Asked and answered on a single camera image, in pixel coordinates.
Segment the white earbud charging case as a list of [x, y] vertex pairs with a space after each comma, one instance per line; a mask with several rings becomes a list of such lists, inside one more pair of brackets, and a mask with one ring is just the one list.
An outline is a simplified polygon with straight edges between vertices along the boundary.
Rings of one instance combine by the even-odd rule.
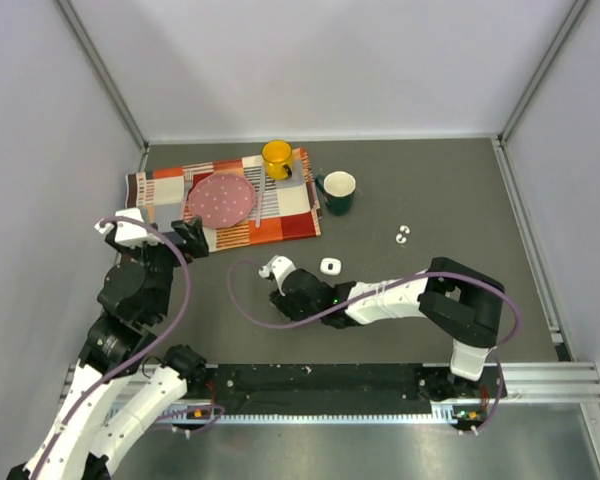
[[323, 258], [320, 261], [320, 272], [324, 275], [337, 276], [341, 273], [342, 263], [335, 258]]

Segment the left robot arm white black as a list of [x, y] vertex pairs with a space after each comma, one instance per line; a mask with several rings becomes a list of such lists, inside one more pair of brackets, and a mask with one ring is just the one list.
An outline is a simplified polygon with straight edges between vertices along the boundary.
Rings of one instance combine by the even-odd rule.
[[164, 335], [152, 327], [168, 313], [173, 271], [209, 254], [200, 217], [168, 233], [137, 208], [100, 220], [96, 230], [121, 254], [97, 296], [102, 312], [89, 329], [69, 392], [36, 454], [11, 479], [110, 479], [163, 412], [206, 387], [206, 362], [190, 347], [170, 348], [147, 383], [117, 413], [111, 408]]

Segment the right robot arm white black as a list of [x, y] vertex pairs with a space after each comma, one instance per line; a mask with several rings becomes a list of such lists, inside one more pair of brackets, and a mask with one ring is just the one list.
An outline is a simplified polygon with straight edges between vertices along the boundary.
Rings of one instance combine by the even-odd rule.
[[333, 286], [276, 255], [259, 269], [276, 289], [273, 306], [290, 322], [317, 318], [336, 329], [367, 326], [381, 320], [426, 318], [452, 338], [446, 380], [467, 396], [484, 380], [489, 353], [496, 347], [504, 286], [447, 257], [436, 257], [411, 282], [346, 282]]

